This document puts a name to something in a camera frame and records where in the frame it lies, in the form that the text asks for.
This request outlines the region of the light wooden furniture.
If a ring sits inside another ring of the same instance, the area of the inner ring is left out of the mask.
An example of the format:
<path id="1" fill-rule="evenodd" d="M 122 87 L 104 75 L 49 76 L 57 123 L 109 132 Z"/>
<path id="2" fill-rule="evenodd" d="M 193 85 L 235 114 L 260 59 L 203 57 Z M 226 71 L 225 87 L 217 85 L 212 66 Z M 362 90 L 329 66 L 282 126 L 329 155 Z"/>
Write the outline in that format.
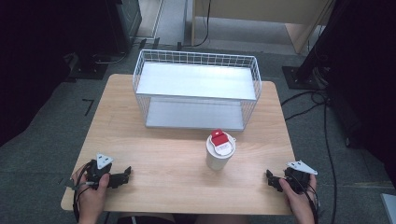
<path id="1" fill-rule="evenodd" d="M 326 25 L 336 0 L 192 0 L 191 43 L 196 17 L 284 23 L 296 53 L 318 25 Z"/>

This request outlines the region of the white cup with red lid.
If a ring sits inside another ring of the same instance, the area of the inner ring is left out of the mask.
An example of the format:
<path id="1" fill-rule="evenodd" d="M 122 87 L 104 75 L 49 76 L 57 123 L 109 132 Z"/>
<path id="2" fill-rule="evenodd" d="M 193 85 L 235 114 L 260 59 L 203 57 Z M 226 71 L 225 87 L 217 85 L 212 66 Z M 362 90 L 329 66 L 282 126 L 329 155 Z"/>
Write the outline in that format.
<path id="1" fill-rule="evenodd" d="M 205 145 L 206 165 L 214 171 L 223 169 L 236 151 L 235 138 L 221 129 L 212 131 Z"/>

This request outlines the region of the white flat object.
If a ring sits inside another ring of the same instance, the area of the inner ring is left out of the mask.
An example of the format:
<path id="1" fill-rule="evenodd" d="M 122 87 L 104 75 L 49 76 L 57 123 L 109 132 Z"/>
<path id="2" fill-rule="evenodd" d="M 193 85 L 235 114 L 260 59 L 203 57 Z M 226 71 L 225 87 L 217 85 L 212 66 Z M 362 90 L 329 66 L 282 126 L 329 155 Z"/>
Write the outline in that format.
<path id="1" fill-rule="evenodd" d="M 389 224 L 396 224 L 396 195 L 382 193 L 381 200 L 384 204 Z"/>

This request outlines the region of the black stand with base plate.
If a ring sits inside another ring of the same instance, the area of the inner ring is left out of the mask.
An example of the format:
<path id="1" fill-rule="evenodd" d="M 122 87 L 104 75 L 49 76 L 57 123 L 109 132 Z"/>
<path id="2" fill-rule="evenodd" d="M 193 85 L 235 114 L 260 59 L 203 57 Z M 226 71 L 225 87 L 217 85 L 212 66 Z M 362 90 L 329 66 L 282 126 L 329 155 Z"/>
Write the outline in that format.
<path id="1" fill-rule="evenodd" d="M 354 0 L 335 0 L 334 8 L 326 28 L 318 38 L 316 44 L 309 51 L 304 62 L 299 67 L 283 66 L 282 72 L 287 85 L 292 90 L 320 89 L 314 70 L 324 67 L 330 62 L 331 54 L 335 50 L 337 36 L 342 33 L 343 22 L 346 21 L 347 8 Z"/>

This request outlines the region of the person's right hand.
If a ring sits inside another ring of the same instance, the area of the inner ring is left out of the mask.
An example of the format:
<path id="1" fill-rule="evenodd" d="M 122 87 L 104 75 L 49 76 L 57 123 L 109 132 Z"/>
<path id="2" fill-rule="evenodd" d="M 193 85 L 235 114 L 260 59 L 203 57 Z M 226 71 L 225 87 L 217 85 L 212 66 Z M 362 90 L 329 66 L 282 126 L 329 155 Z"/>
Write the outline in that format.
<path id="1" fill-rule="evenodd" d="M 279 183 L 286 196 L 286 201 L 289 203 L 291 211 L 295 216 L 306 215 L 314 217 L 310 202 L 314 201 L 315 199 L 315 191 L 317 186 L 315 175 L 310 176 L 309 185 L 312 187 L 312 190 L 308 191 L 307 194 L 297 194 L 294 192 L 285 178 L 281 178 Z"/>

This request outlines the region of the dark cabinet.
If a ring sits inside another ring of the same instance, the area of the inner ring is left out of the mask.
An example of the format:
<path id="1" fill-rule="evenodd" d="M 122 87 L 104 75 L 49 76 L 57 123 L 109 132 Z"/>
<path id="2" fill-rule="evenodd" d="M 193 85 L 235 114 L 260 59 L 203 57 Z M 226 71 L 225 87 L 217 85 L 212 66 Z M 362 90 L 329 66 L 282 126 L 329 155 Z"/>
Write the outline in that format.
<path id="1" fill-rule="evenodd" d="M 142 21 L 138 0 L 106 0 L 112 51 L 128 52 Z"/>

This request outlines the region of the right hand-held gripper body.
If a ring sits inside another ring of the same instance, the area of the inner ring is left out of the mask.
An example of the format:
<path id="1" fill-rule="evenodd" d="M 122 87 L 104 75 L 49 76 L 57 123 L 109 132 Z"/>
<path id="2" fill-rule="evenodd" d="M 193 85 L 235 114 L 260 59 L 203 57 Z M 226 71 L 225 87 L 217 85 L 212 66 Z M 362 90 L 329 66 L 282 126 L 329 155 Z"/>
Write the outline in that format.
<path id="1" fill-rule="evenodd" d="M 304 192 L 310 182 L 311 175 L 317 175 L 318 171 L 303 161 L 290 161 L 284 170 L 285 179 L 296 193 Z"/>

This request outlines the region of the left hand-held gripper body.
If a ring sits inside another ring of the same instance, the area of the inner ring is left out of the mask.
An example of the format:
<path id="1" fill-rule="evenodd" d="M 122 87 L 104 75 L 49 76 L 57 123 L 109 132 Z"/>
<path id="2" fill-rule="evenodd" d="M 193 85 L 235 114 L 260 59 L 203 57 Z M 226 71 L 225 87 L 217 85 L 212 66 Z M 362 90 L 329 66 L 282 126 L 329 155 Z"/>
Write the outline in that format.
<path id="1" fill-rule="evenodd" d="M 96 154 L 96 159 L 91 161 L 87 171 L 87 184 L 93 189 L 99 187 L 100 179 L 111 170 L 113 159 L 101 154 Z"/>

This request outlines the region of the person's left hand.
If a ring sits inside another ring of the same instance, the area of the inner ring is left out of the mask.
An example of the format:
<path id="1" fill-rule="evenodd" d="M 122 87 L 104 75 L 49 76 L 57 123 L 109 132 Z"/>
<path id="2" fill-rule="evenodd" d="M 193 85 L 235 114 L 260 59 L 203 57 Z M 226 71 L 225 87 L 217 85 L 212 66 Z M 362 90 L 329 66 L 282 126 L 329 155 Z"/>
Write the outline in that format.
<path id="1" fill-rule="evenodd" d="M 99 180 L 97 189 L 85 188 L 78 196 L 79 219 L 95 219 L 104 211 L 106 189 L 109 183 L 109 174 L 104 174 Z"/>

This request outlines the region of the black stand base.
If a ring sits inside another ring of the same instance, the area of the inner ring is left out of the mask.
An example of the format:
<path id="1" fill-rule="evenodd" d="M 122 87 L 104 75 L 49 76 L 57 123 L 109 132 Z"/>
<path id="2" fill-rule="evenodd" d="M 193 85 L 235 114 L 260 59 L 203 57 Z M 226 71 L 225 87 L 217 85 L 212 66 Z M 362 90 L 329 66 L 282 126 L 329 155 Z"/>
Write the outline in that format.
<path id="1" fill-rule="evenodd" d="M 107 65 L 105 63 L 97 63 L 91 57 L 80 58 L 77 54 L 74 54 L 71 66 L 69 77 L 76 79 L 101 80 L 104 78 L 107 70 Z"/>

